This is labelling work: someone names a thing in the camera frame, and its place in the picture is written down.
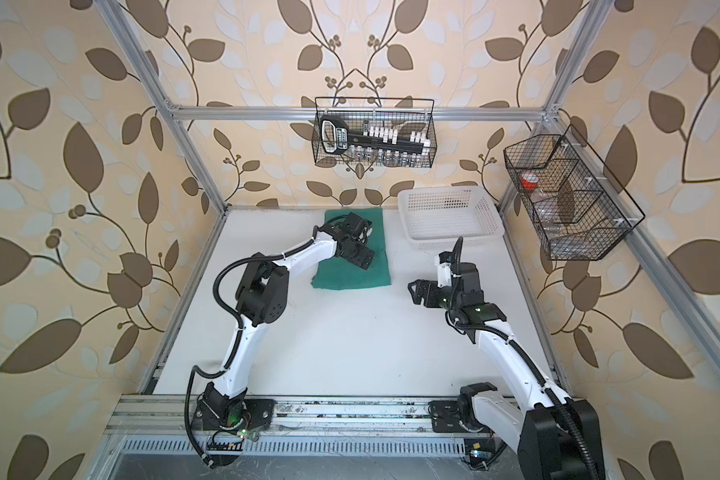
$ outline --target white plastic basket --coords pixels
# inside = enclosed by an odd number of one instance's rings
[[[504,225],[488,193],[477,186],[404,190],[398,195],[403,231],[416,250],[484,244],[504,235]]]

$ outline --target black wire basket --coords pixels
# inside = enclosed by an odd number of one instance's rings
[[[603,173],[587,167],[577,151],[586,146],[580,139],[568,127],[504,149],[507,172],[550,260],[602,260],[645,218],[594,149]],[[634,209],[619,206],[608,190]]]
[[[433,108],[434,100],[423,98],[317,97],[315,163],[431,168],[438,149]]]

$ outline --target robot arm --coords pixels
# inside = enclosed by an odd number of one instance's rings
[[[488,356],[518,406],[489,383],[462,387],[459,424],[469,432],[496,432],[516,451],[528,480],[604,480],[595,410],[586,400],[572,400],[523,351],[504,313],[484,301],[475,264],[461,263],[461,245],[460,238],[454,251],[435,257],[437,281],[416,280],[408,291],[415,304],[446,310],[446,323]]]
[[[360,216],[336,217],[319,228],[315,227],[312,238],[306,244],[279,256],[256,254],[231,264],[219,274],[214,283],[214,297],[224,310],[238,319],[238,331],[230,342],[224,355],[226,360],[218,374],[208,375],[199,372],[199,369],[193,370],[212,379],[198,400],[203,418],[211,418],[214,427],[228,432],[241,431],[246,427],[243,422],[246,417],[243,398],[251,365],[269,324],[276,321],[286,308],[290,278],[334,256],[366,270],[374,257],[374,252],[365,245],[371,232],[371,223]],[[224,275],[234,266],[242,264],[246,264],[246,271],[235,292],[238,303],[233,309],[221,298],[219,287]]]

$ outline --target leaf-patterned wallpaper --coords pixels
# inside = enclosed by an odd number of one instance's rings
[[[629,247],[595,263],[550,262],[525,208],[507,219],[573,393],[597,410],[614,473],[720,478],[720,380]]]
[[[561,112],[720,321],[720,0],[617,0]],[[628,247],[550,262],[519,201],[508,229],[621,477],[720,478],[720,381]]]
[[[176,104],[539,107],[584,0],[122,0]]]
[[[720,322],[720,0],[621,5],[563,110]]]
[[[0,0],[0,478],[82,475],[216,218],[132,71],[90,1]]]
[[[432,168],[370,168],[312,156],[312,124],[197,120],[190,130],[232,206],[395,206],[407,188],[479,185],[495,202],[509,184],[501,151],[528,137],[523,122],[435,124]],[[186,194],[195,193],[186,179]]]

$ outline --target green towel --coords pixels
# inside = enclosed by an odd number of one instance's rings
[[[384,242],[384,218],[381,208],[360,210],[328,210],[326,221],[339,215],[356,214],[372,222],[373,232],[368,237],[368,248],[376,255],[367,270],[350,264],[343,258],[329,258],[318,264],[317,274],[312,278],[312,286],[327,290],[355,290],[391,285],[387,246]]]

